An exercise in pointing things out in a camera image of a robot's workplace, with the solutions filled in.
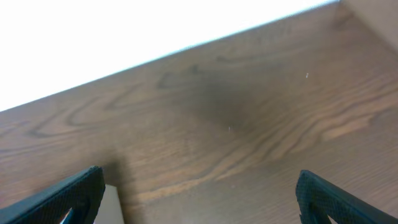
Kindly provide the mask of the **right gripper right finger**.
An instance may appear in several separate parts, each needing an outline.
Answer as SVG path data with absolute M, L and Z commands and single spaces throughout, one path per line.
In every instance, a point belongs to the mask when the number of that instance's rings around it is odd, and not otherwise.
M 300 171 L 295 195 L 302 224 L 397 224 L 397 218 L 309 170 Z

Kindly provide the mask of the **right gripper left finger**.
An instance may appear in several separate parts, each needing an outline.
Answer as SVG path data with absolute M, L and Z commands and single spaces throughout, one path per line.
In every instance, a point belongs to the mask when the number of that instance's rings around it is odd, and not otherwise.
M 1 223 L 95 221 L 105 191 L 103 169 L 91 166 L 20 202 L 1 209 Z

